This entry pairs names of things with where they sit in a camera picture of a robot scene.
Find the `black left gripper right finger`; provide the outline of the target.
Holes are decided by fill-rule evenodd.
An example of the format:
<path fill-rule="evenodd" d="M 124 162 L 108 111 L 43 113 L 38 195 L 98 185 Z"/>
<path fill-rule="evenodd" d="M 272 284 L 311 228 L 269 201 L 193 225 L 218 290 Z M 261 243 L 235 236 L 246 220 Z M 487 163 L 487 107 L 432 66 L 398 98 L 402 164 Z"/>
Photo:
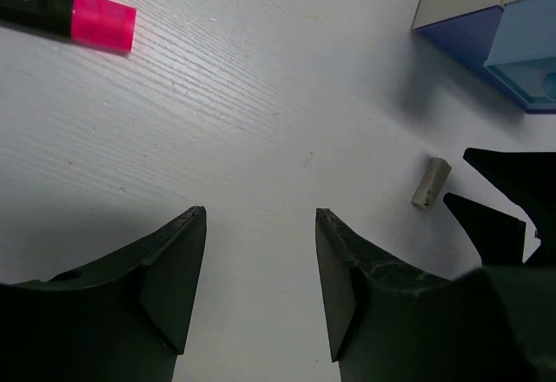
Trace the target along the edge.
<path fill-rule="evenodd" d="M 315 243 L 344 381 L 552 381 L 555 271 L 482 266 L 455 280 L 363 239 L 331 210 Z"/>

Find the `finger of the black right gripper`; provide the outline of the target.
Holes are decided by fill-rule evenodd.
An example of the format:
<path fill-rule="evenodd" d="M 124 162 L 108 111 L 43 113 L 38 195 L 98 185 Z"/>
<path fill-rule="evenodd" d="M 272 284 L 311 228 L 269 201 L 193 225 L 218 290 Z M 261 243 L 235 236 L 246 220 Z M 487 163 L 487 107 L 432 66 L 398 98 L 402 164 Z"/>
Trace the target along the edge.
<path fill-rule="evenodd" d="M 539 233 L 528 265 L 555 263 L 555 153 L 498 152 L 468 148 L 463 159 L 511 202 L 521 207 Z"/>
<path fill-rule="evenodd" d="M 443 202 L 465 230 L 483 265 L 523 264 L 526 223 L 453 193 Z"/>

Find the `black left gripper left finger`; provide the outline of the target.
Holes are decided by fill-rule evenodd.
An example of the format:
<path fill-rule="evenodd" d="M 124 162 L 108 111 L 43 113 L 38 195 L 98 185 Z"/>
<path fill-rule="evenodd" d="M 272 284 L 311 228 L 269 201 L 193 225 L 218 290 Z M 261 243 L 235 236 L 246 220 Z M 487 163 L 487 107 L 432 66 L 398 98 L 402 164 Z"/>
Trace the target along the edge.
<path fill-rule="evenodd" d="M 170 381 L 207 236 L 204 207 L 47 281 L 1 287 L 4 381 Z"/>

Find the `grey rectangular eraser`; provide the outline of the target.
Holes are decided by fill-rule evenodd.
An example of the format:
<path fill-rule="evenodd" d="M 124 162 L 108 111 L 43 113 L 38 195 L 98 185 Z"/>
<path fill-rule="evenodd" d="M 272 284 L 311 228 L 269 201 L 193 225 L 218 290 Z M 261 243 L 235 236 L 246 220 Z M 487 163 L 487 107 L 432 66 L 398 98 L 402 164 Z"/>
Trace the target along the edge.
<path fill-rule="evenodd" d="M 451 165 L 440 157 L 432 157 L 425 174 L 411 199 L 411 204 L 419 210 L 430 211 L 452 170 Z"/>

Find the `light blue small drawer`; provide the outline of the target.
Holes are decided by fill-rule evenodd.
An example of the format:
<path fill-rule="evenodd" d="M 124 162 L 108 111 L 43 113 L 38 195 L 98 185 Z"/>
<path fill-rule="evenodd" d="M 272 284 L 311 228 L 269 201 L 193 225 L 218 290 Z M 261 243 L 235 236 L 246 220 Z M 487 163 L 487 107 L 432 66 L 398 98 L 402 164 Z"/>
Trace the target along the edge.
<path fill-rule="evenodd" d="M 484 67 L 528 113 L 555 112 L 555 0 L 519 0 L 502 14 Z"/>

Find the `pink capped black highlighter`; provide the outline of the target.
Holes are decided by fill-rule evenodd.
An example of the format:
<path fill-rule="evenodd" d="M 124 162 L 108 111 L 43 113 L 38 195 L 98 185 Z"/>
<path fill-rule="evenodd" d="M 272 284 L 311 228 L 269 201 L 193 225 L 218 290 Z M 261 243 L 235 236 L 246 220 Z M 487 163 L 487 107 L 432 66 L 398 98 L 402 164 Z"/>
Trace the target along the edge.
<path fill-rule="evenodd" d="M 127 55 L 136 9 L 110 0 L 1 0 L 1 24 Z"/>

